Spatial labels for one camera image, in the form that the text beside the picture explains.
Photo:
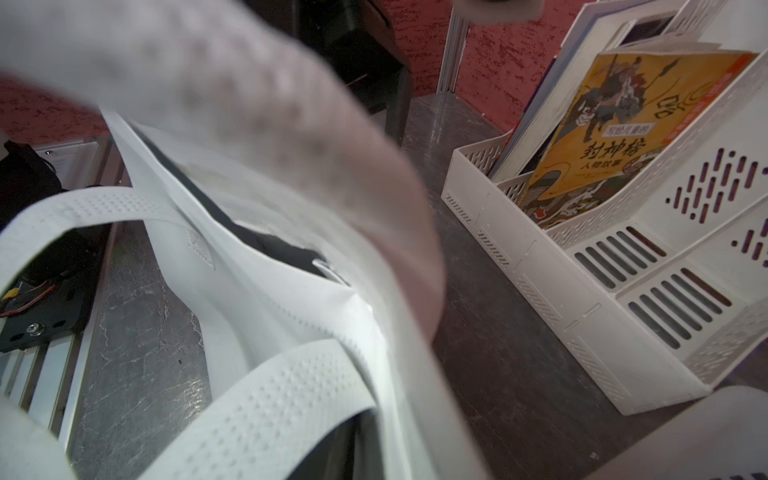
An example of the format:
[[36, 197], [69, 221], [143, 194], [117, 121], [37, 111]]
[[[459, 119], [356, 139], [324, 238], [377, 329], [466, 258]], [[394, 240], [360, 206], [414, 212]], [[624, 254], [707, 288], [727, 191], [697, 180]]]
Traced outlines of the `white insulated delivery bag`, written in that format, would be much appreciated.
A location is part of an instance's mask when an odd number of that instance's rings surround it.
[[130, 187], [1, 233], [1, 285], [79, 227], [144, 223], [213, 395], [147, 479], [287, 479], [349, 431], [356, 479], [490, 473], [430, 342], [445, 298], [413, 164], [327, 64], [239, 1], [5, 1], [1, 67], [98, 107]]

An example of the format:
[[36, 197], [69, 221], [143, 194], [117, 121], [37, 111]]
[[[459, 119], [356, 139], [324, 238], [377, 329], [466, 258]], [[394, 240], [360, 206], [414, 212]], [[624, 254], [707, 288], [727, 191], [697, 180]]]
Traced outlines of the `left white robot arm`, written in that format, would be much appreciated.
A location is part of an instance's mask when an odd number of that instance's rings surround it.
[[413, 81], [384, 6], [371, 0], [256, 0], [246, 3], [271, 26], [323, 57], [369, 114], [401, 144]]

